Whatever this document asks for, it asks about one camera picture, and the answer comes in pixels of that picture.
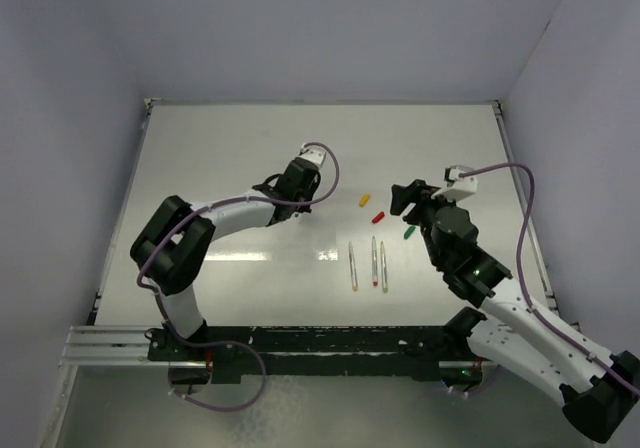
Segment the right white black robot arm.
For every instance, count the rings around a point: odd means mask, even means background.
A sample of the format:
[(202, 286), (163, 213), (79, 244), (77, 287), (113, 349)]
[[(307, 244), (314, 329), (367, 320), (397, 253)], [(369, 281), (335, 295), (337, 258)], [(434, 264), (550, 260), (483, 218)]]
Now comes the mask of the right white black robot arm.
[(470, 305), (470, 325), (445, 334), (446, 351), (498, 363), (549, 396), (582, 435), (607, 443), (639, 401), (638, 357), (611, 352), (524, 294), (521, 280), (479, 246), (468, 211), (443, 190), (419, 179), (393, 185), (389, 212), (419, 228), (432, 266)]

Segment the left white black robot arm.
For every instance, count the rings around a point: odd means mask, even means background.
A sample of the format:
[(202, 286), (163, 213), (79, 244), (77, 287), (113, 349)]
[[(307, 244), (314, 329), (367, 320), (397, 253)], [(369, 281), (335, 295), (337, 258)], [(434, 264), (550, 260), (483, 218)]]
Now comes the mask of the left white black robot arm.
[(238, 197), (209, 205), (170, 196), (145, 225), (130, 249), (139, 269), (136, 282), (154, 294), (165, 322), (175, 330), (171, 349), (182, 359), (194, 360), (205, 350), (207, 324), (197, 305), (194, 281), (211, 243), (309, 212), (325, 158), (324, 151), (307, 149), (283, 173)]

